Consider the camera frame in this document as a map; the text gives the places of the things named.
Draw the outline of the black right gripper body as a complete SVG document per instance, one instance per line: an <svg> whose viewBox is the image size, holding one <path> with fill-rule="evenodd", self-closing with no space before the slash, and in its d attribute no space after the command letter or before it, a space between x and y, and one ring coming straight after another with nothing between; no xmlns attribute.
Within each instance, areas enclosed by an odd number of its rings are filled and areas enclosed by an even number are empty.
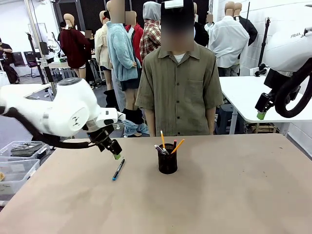
<svg viewBox="0 0 312 234"><path fill-rule="evenodd" d="M271 107L275 105L276 94L269 92L268 94L262 93L255 105L255 109L258 112L267 112Z"/></svg>

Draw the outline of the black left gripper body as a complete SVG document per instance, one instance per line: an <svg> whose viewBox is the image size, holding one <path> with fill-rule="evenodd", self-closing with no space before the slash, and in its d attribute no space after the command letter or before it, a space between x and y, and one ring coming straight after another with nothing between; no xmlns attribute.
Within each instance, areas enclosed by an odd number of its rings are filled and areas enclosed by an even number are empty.
<svg viewBox="0 0 312 234"><path fill-rule="evenodd" d="M88 132L90 141L95 145L108 146L112 143L109 135L114 131L113 125L102 127L94 132Z"/></svg>

